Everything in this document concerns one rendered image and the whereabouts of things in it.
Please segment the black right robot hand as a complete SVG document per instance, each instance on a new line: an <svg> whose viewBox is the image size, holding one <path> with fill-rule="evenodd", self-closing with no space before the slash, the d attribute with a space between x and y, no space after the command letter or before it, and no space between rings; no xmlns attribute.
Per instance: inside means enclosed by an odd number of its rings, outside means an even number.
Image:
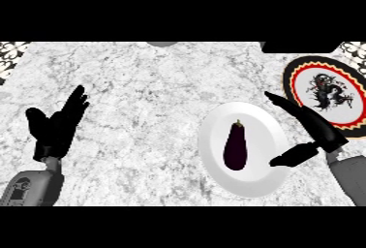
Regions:
<svg viewBox="0 0 366 248"><path fill-rule="evenodd" d="M298 106L279 95L264 92L273 105L281 107L292 115L314 142L300 143L282 155L275 157L269 165L272 167L295 167L319 153L317 148L331 153L347 144L341 131L334 127L325 117L307 106Z"/></svg>

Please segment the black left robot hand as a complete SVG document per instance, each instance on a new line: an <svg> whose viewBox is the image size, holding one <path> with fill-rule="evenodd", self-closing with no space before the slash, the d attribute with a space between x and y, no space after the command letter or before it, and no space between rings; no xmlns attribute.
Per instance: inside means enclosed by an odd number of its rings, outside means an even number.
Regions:
<svg viewBox="0 0 366 248"><path fill-rule="evenodd" d="M28 130L36 138L33 159L37 162L47 157L62 159L67 156L75 128L87 107L84 87L78 85L68 96L64 108L50 117L38 108L25 110Z"/></svg>

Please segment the dragon print plate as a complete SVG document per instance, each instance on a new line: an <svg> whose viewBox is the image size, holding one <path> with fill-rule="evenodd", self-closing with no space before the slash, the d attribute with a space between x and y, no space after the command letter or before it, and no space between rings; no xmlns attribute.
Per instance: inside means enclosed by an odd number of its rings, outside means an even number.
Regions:
<svg viewBox="0 0 366 248"><path fill-rule="evenodd" d="M366 139L366 77L337 59L303 56L282 76L286 98L307 106L348 139Z"/></svg>

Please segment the dark purple eggplant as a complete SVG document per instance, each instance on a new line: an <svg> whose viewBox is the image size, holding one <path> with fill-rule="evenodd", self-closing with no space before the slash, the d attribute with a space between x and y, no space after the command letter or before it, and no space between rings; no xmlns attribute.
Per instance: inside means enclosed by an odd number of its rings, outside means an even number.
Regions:
<svg viewBox="0 0 366 248"><path fill-rule="evenodd" d="M239 171L245 168L248 161L248 147L245 137L245 126L241 120L232 124L230 133L223 150L223 161L226 167L232 171Z"/></svg>

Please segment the plain white plate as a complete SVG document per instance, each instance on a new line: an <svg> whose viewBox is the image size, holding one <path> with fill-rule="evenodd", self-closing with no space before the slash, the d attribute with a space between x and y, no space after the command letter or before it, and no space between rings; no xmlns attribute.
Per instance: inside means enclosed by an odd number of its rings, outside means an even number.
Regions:
<svg viewBox="0 0 366 248"><path fill-rule="evenodd" d="M230 170L223 162L223 151L236 121L245 126L248 162L241 170ZM204 119L198 145L207 172L230 193L258 198L278 190L289 168L272 167L269 162L289 149L289 143L279 122L263 108L244 102L220 105Z"/></svg>

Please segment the black appliance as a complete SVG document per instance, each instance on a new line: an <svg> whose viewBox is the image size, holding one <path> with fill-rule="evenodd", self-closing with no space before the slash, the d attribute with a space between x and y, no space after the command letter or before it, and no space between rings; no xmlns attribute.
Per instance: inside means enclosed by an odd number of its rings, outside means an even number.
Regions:
<svg viewBox="0 0 366 248"><path fill-rule="evenodd" d="M261 42L264 53L331 53L341 42Z"/></svg>

